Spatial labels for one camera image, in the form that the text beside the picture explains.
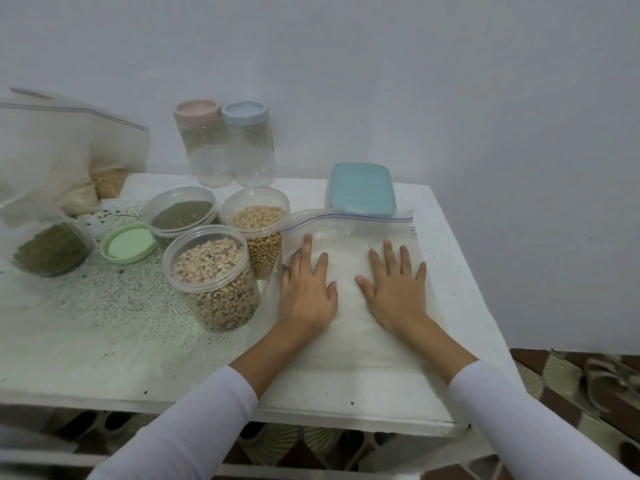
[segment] clear plastic jar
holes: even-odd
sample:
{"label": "clear plastic jar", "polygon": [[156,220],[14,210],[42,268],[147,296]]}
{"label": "clear plastic jar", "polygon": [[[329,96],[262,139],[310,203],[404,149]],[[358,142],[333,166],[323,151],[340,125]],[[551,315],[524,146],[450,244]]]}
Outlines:
{"label": "clear plastic jar", "polygon": [[258,102],[238,102],[222,108],[230,136],[236,182],[243,187],[268,187],[276,176],[269,112]]}
{"label": "clear plastic jar", "polygon": [[212,188],[233,182],[229,135],[220,106],[210,99],[185,101],[174,108],[173,117],[198,182]]}
{"label": "clear plastic jar", "polygon": [[282,250],[280,224],[291,212],[289,199],[270,187],[240,190],[222,204],[222,222],[240,231],[258,279],[268,280]]}
{"label": "clear plastic jar", "polygon": [[162,266],[206,330],[235,330],[260,304],[248,246],[235,229],[202,226],[183,234],[167,248]]}
{"label": "clear plastic jar", "polygon": [[92,249],[91,237],[37,192],[0,203],[0,251],[19,269],[60,276],[84,263]]}
{"label": "clear plastic jar", "polygon": [[180,187],[147,202],[142,209],[142,220],[164,251],[185,232],[215,222],[218,209],[215,195],[207,189]]}

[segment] container of green lentils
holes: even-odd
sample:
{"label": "container of green lentils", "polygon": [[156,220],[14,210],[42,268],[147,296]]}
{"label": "container of green lentils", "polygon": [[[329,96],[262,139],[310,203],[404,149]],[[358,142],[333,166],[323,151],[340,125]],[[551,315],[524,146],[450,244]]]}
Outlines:
{"label": "container of green lentils", "polygon": [[218,223],[217,218],[216,197],[203,187],[180,187],[163,192],[142,209],[142,220],[163,251],[185,232]]}
{"label": "container of green lentils", "polygon": [[248,245],[235,229],[210,225],[188,231],[166,249],[162,266],[206,330],[235,330],[260,304]]}
{"label": "container of green lentils", "polygon": [[91,237],[36,193],[0,203],[0,251],[14,266],[50,278],[69,273],[91,254]]}
{"label": "container of green lentils", "polygon": [[290,211],[288,197],[271,187],[240,190],[222,204],[222,222],[246,238],[259,280],[271,276],[282,249],[280,225]]}

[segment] green lid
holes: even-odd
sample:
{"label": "green lid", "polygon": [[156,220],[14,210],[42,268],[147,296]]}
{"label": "green lid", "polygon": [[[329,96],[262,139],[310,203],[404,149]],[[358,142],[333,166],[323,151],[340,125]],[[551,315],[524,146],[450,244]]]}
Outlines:
{"label": "green lid", "polygon": [[147,226],[129,224],[108,234],[100,245],[100,254],[114,264],[131,264],[156,250],[157,243]]}

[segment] person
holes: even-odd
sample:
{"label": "person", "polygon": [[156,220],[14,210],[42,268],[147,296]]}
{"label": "person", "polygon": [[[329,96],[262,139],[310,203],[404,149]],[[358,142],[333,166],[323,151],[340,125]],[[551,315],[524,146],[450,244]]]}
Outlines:
{"label": "person", "polygon": [[[142,428],[90,480],[212,478],[271,382],[336,315],[336,283],[326,284],[329,256],[322,254],[313,270],[311,248],[306,236],[285,270],[271,331]],[[400,248],[398,262],[388,241],[384,262],[373,250],[369,257],[374,281],[356,281],[372,315],[434,366],[517,480],[636,479],[427,316],[424,262],[413,276],[407,249]]]}

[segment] wall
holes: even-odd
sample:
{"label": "wall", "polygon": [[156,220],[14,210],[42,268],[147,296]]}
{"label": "wall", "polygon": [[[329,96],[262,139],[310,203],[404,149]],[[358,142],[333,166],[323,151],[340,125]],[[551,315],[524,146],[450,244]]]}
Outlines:
{"label": "wall", "polygon": [[281,176],[432,186],[511,346],[638,352],[640,0],[0,0],[0,82],[148,121],[259,98]]}

